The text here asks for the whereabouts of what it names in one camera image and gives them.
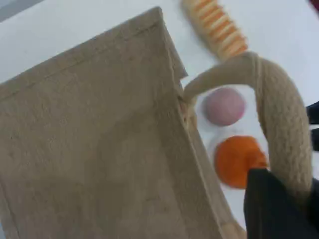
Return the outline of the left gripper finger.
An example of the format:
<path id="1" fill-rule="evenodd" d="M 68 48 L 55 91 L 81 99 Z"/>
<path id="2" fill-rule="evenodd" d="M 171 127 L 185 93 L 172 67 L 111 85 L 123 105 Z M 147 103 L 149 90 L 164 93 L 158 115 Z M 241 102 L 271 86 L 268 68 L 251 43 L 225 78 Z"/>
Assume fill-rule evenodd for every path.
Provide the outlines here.
<path id="1" fill-rule="evenodd" d="M 271 172 L 252 169 L 248 173 L 244 215 L 249 239 L 317 239 L 319 182 L 313 179 L 310 199 L 302 212 Z"/>

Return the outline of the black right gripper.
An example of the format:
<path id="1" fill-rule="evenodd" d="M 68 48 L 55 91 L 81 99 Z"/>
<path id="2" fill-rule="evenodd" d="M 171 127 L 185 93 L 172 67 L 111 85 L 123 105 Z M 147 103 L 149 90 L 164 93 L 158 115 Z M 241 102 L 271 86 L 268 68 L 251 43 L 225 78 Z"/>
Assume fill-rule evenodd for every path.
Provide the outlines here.
<path id="1" fill-rule="evenodd" d="M 306 107 L 307 115 L 309 119 L 310 125 L 318 125 L 319 124 L 319 102 L 315 102 Z M 311 130 L 311 141 L 314 151 L 319 150 L 319 129 Z"/>

